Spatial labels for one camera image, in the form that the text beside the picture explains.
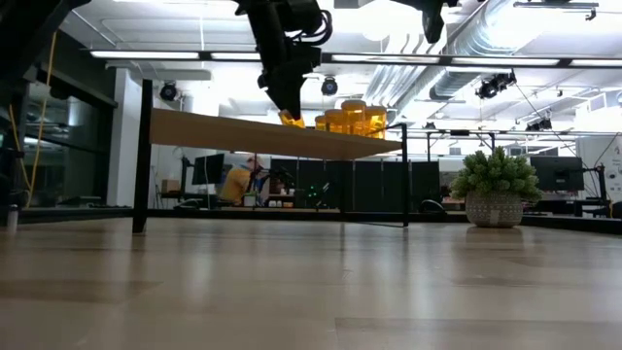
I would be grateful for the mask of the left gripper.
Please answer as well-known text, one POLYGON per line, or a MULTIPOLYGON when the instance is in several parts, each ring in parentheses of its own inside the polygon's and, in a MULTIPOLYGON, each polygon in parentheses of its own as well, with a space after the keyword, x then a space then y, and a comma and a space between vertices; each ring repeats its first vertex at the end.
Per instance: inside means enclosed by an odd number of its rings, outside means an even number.
POLYGON ((258 46, 258 53, 262 64, 259 87, 271 88, 271 99, 278 109, 299 117, 300 88, 305 75, 321 64, 321 49, 304 42, 286 41, 281 47, 258 46))

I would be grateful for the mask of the wooden shelf board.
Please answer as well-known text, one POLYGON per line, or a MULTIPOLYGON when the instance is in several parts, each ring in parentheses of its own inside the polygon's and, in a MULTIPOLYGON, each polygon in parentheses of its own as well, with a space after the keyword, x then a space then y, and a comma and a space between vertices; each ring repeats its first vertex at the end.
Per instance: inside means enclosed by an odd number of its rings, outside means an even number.
POLYGON ((352 160, 397 151, 398 141, 153 108, 150 142, 257 154, 352 160))

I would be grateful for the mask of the black metal shelf leg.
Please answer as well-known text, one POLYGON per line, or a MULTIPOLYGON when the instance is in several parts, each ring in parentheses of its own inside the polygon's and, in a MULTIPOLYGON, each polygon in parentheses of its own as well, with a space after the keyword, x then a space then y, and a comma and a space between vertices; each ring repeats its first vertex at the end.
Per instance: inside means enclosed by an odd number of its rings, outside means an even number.
POLYGON ((144 79, 141 92, 138 154, 135 173, 135 193, 132 215, 132 234, 144 235, 148 218, 148 199, 151 166, 151 116, 153 109, 153 81, 144 79))

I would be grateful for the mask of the person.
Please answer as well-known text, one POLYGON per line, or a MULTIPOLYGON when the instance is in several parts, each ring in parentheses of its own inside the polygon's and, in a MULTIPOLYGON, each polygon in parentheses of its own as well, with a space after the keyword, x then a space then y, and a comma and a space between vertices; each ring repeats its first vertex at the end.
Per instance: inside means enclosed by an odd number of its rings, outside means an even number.
POLYGON ((248 156, 242 162, 233 165, 226 174, 224 184, 219 193, 219 199, 241 205, 244 195, 250 190, 258 190, 264 181, 264 160, 260 156, 248 156))

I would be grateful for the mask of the black computer monitor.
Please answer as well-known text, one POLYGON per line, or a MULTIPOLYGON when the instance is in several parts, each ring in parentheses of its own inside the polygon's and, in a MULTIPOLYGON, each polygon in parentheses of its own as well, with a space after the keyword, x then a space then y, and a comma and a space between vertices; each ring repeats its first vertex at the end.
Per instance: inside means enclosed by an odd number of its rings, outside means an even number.
POLYGON ((584 190, 583 162, 580 157, 530 157, 538 188, 546 192, 584 190))
POLYGON ((225 155, 197 157, 193 164, 193 185, 219 184, 223 178, 225 155))

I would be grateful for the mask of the black room divider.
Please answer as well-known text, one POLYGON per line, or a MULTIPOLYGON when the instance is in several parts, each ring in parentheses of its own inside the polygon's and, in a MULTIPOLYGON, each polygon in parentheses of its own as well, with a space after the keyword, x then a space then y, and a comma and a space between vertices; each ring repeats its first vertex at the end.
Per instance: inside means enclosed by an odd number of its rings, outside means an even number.
POLYGON ((409 190, 403 188, 400 161, 330 161, 276 158, 271 167, 288 175, 285 190, 295 208, 305 208, 305 191, 312 184, 332 181, 334 209, 346 212, 400 213, 403 198, 419 212, 426 200, 442 201, 440 171, 435 161, 408 163, 409 190))

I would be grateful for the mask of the green plant in patterned pot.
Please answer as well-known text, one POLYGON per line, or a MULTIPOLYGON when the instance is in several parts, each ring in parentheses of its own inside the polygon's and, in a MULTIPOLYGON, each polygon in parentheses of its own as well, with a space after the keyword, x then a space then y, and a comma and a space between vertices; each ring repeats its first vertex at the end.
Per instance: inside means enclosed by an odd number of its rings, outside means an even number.
POLYGON ((511 157, 501 147, 489 155, 466 156, 450 190, 465 202, 466 217, 480 228, 514 228, 523 218, 523 204, 537 202, 536 170, 525 157, 511 157))

